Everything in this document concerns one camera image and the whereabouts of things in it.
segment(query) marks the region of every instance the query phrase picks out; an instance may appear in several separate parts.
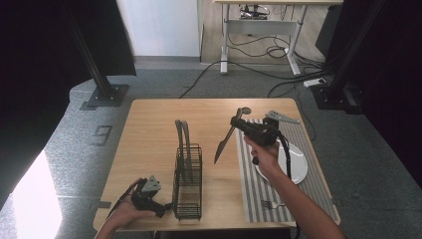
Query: knife blade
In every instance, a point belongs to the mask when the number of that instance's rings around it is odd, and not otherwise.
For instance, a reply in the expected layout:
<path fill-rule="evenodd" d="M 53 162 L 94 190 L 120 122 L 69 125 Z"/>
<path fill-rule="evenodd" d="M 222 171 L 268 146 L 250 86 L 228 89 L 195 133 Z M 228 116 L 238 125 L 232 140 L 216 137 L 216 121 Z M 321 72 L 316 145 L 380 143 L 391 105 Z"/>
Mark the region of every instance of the knife blade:
<path fill-rule="evenodd" d="M 236 119 L 239 119 L 241 116 L 242 116 L 242 109 L 238 108 L 236 112 Z M 217 163 L 217 160 L 220 157 L 220 154 L 223 152 L 223 149 L 226 146 L 227 142 L 229 141 L 229 138 L 232 135 L 234 129 L 235 128 L 231 126 L 229 131 L 227 132 L 226 137 L 222 141 L 220 141 L 220 143 L 218 144 L 217 151 L 215 152 L 214 164 Z"/>

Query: forearm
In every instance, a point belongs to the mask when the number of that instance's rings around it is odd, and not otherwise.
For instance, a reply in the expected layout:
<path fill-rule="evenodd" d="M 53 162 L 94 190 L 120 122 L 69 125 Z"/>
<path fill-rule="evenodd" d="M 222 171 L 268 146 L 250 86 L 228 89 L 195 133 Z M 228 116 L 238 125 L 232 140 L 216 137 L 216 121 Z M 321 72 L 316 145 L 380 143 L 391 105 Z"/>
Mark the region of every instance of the forearm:
<path fill-rule="evenodd" d="M 269 178 L 309 238 L 345 238 L 335 222 L 281 171 Z"/>
<path fill-rule="evenodd" d="M 106 221 L 97 233 L 96 239 L 111 239 L 117 229 L 118 226 Z"/>

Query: human hand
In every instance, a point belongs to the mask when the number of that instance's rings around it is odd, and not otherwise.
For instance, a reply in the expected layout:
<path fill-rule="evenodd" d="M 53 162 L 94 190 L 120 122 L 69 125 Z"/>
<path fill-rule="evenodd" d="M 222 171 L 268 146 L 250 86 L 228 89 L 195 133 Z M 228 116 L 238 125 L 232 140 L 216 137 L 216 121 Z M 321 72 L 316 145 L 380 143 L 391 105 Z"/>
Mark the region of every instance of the human hand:
<path fill-rule="evenodd" d="M 260 146 L 254 141 L 252 141 L 247 136 L 244 136 L 245 142 L 252 147 L 251 154 L 255 157 L 258 157 L 260 163 L 258 164 L 261 172 L 270 179 L 272 176 L 283 173 L 279 165 L 279 145 L 280 143 L 276 141 L 271 146 Z"/>
<path fill-rule="evenodd" d="M 155 216 L 155 212 L 153 211 L 143 211 L 136 209 L 131 202 L 130 196 L 134 191 L 134 185 L 138 181 L 139 179 L 132 183 L 130 186 L 130 193 L 120 202 L 118 208 L 109 216 L 108 220 L 115 221 L 115 226 L 123 227 L 136 219 Z"/>
<path fill-rule="evenodd" d="M 133 185 L 137 183 L 136 180 L 130 187 L 130 193 L 120 202 L 119 206 L 111 213 L 109 218 L 105 221 L 101 229 L 96 235 L 96 239 L 111 238 L 112 234 L 120 227 L 127 226 L 132 221 L 145 217 L 154 217 L 153 211 L 137 210 L 130 200 L 130 196 L 134 191 Z"/>

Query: black curtain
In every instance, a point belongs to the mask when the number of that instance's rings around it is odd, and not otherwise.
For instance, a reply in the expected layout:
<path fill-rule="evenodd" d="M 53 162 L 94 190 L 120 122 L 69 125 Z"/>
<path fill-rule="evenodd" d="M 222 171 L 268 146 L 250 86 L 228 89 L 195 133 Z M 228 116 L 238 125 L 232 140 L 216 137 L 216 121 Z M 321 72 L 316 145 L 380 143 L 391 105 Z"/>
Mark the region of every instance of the black curtain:
<path fill-rule="evenodd" d="M 421 9 L 421 2 L 410 0 L 346 0 L 327 61 L 341 66 L 349 57 L 334 80 L 358 85 L 363 112 L 422 187 Z M 357 50 L 348 56 L 350 39 L 371 17 Z"/>
<path fill-rule="evenodd" d="M 63 14 L 69 9 L 105 76 L 135 75 L 115 0 L 8 1 L 0 7 L 0 205 L 92 78 Z"/>

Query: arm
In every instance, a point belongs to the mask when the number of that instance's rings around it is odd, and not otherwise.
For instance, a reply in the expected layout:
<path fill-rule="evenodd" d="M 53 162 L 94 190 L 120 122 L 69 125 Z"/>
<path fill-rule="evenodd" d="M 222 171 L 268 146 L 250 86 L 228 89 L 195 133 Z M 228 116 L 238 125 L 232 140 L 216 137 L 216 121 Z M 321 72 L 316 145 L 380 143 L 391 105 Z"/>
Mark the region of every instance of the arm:
<path fill-rule="evenodd" d="M 111 238 L 114 232 L 119 228 L 123 227 L 133 220 L 143 218 L 143 217 L 154 217 L 155 212 L 153 211 L 139 211 L 137 210 L 131 200 L 130 195 L 126 196 L 123 201 L 120 203 L 118 208 L 109 216 L 105 223 L 100 228 L 99 232 L 96 235 L 96 239 L 108 239 Z"/>
<path fill-rule="evenodd" d="M 335 222 L 306 194 L 304 194 L 282 171 L 278 164 L 277 143 L 261 147 L 245 136 L 245 142 L 260 159 L 260 170 L 276 189 L 298 224 L 310 238 L 345 238 Z"/>

